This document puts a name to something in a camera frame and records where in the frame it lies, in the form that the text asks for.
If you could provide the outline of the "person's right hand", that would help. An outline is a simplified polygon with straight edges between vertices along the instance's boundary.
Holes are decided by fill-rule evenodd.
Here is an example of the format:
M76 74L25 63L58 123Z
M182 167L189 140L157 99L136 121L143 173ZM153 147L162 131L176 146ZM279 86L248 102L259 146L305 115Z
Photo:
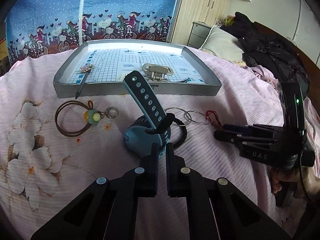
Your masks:
M300 170L276 171L271 170L271 190L273 194L280 192L282 186L280 181L297 183L297 191L294 193L295 198L304 198L307 196L311 200L319 200L319 178L315 176L313 168L303 166L302 169L303 184L300 181Z

